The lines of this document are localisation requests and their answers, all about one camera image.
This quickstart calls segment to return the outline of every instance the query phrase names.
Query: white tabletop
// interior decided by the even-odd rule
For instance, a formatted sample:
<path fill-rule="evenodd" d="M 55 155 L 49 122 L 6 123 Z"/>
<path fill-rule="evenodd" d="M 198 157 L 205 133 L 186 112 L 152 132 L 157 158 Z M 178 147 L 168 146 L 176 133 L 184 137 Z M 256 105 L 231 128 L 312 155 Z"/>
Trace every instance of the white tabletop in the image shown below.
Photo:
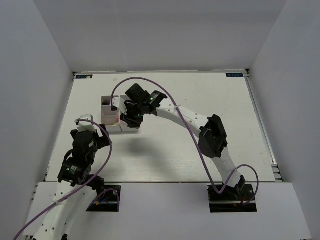
<path fill-rule="evenodd" d="M 161 84 L 178 104 L 196 113 L 221 117 L 228 149 L 236 166 L 253 166 L 261 181 L 275 180 L 271 157 L 255 114 L 244 77 L 225 73 L 110 73 L 94 74 L 91 79 L 75 79 L 61 129 L 49 163 L 48 182 L 56 182 L 64 155 L 72 149 L 70 131 L 75 119 L 91 114 L 101 123 L 101 97 L 109 96 L 121 80 L 144 77 Z M 134 83 L 152 93 L 158 87 L 142 80 L 121 85 L 123 95 Z M 208 182 L 198 152 L 186 129 L 169 120 L 146 115 L 138 133 L 111 133 L 113 152 L 100 176 L 106 182 Z M 109 147 L 98 151 L 92 173 L 106 160 Z M 221 182 L 217 168 L 206 158 L 215 181 Z M 250 169 L 240 172 L 249 182 L 256 178 Z"/>

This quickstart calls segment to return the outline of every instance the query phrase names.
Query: cable clip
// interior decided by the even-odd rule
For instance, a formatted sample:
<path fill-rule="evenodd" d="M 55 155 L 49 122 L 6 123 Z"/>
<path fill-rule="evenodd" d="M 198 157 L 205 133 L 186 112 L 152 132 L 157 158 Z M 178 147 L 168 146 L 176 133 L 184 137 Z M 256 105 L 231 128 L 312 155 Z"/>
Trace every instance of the cable clip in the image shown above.
<path fill-rule="evenodd" d="M 180 108 L 181 107 L 181 104 L 178 104 L 177 106 L 174 106 L 174 110 L 173 110 L 173 113 L 177 110 L 177 108 Z"/>
<path fill-rule="evenodd" d="M 62 204 L 62 201 L 59 201 L 57 199 L 52 199 L 52 202 L 55 204 L 55 205 L 61 205 Z"/>

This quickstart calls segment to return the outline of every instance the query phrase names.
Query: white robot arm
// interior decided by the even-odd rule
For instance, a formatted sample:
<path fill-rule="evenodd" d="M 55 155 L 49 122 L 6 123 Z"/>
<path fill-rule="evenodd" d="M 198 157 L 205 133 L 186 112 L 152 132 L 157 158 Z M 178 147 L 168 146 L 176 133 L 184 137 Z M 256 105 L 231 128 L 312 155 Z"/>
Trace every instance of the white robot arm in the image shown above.
<path fill-rule="evenodd" d="M 121 112 L 120 119 L 126 122 L 130 128 L 140 128 L 145 114 L 153 114 L 168 119 L 186 128 L 176 106 L 165 94 L 159 91 L 149 94 L 138 84 L 134 84 L 125 94 L 130 100 L 114 97 L 112 105 L 119 109 Z M 199 138 L 199 147 L 202 154 L 212 159 L 221 174 L 222 182 L 226 183 L 227 178 L 236 169 L 236 166 L 229 155 L 226 141 L 227 134 L 221 119 L 217 115 L 212 117 L 200 115 L 182 106 L 179 106 L 179 110 L 192 133 Z M 236 198 L 245 183 L 244 177 L 236 170 L 226 185 L 228 190 L 233 192 L 231 195 Z"/>
<path fill-rule="evenodd" d="M 80 117 L 82 120 L 93 121 L 90 114 Z M 88 185 L 64 201 L 64 196 L 75 191 L 93 177 L 90 175 L 98 149 L 108 146 L 109 140 L 100 137 L 92 123 L 77 122 L 77 129 L 71 131 L 73 149 L 64 157 L 58 175 L 57 188 L 53 202 L 57 204 L 49 210 L 42 226 L 33 237 L 34 240 L 67 240 L 73 225 L 81 218 L 95 197 L 105 190 L 105 181 L 96 176 Z"/>
<path fill-rule="evenodd" d="M 192 129 L 193 134 L 197 138 L 199 138 L 201 133 L 200 128 L 204 127 L 208 123 L 208 117 L 204 115 L 200 115 L 193 111 L 190 111 L 189 109 L 186 109 L 182 106 L 180 106 L 179 109 L 184 119 Z M 156 112 L 158 117 L 171 120 L 172 122 L 184 128 L 186 127 L 170 99 L 167 98 L 162 100 L 161 105 L 156 109 Z M 212 157 L 211 160 L 213 161 L 216 168 L 218 169 L 222 177 L 222 182 L 225 183 L 228 176 L 232 172 L 232 170 L 236 168 L 233 160 L 229 155 L 228 147 L 225 147 L 223 149 L 221 153 L 221 157 Z M 236 171 L 232 175 L 227 185 L 234 188 L 239 183 L 240 180 L 241 180 L 241 174 L 238 171 Z"/>

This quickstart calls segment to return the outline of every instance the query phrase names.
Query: hole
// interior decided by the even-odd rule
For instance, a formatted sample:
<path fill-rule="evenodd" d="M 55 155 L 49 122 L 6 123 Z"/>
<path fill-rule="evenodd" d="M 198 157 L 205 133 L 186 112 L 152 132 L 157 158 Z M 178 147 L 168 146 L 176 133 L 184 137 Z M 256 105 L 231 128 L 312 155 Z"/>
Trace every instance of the hole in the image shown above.
<path fill-rule="evenodd" d="M 118 198 L 121 202 L 121 185 L 105 185 L 105 189 L 114 189 L 115 191 L 109 191 L 105 194 L 104 198 L 107 198 L 106 201 L 101 202 L 99 205 L 93 204 L 88 209 L 87 212 L 118 212 Z"/>
<path fill-rule="evenodd" d="M 221 190 L 223 185 L 217 184 L 218 190 Z M 250 202 L 242 206 L 243 201 L 247 201 L 253 197 L 253 187 L 251 184 L 245 184 L 242 189 L 242 194 L 236 199 L 229 199 L 228 196 L 217 194 L 213 187 L 208 186 L 209 209 L 210 213 L 254 213 L 257 212 L 255 202 Z"/>

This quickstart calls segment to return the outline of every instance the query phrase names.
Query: white panel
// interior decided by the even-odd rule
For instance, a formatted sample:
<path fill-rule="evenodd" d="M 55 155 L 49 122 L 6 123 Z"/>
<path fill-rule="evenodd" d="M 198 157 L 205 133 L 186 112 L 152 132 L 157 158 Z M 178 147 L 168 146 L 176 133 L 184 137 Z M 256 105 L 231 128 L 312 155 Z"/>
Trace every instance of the white panel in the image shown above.
<path fill-rule="evenodd" d="M 71 69 L 250 68 L 286 0 L 34 0 Z"/>
<path fill-rule="evenodd" d="M 41 182 L 28 220 L 45 209 L 56 183 Z M 119 212 L 86 212 L 70 239 L 302 240 L 311 238 L 290 183 L 261 183 L 257 212 L 210 213 L 205 183 L 124 183 Z M 25 232 L 33 236 L 42 223 Z"/>
<path fill-rule="evenodd" d="M 282 177 L 320 239 L 320 1 L 289 0 L 251 70 Z"/>
<path fill-rule="evenodd" d="M 32 0 L 0 1 L 1 239 L 22 227 L 45 177 L 72 72 Z"/>
<path fill-rule="evenodd" d="M 140 76 L 161 84 L 178 104 L 196 113 L 221 117 L 228 135 L 228 149 L 236 166 L 252 165 L 261 181 L 274 181 L 257 117 L 243 77 L 226 77 L 225 73 L 142 73 L 95 74 L 92 79 L 76 79 L 70 95 L 62 127 L 50 160 L 47 181 L 57 181 L 64 155 L 72 148 L 70 131 L 75 119 L 92 114 L 101 122 L 101 96 L 110 95 L 117 83 Z M 121 85 L 122 95 L 134 83 L 152 93 L 159 90 L 142 80 Z M 199 154 L 189 135 L 181 126 L 169 120 L 146 115 L 138 133 L 112 134 L 111 160 L 100 173 L 106 182 L 208 182 Z M 109 148 L 98 151 L 92 172 L 105 162 Z M 214 163 L 205 158 L 215 181 L 221 181 Z M 249 168 L 240 172 L 247 181 L 256 181 Z"/>

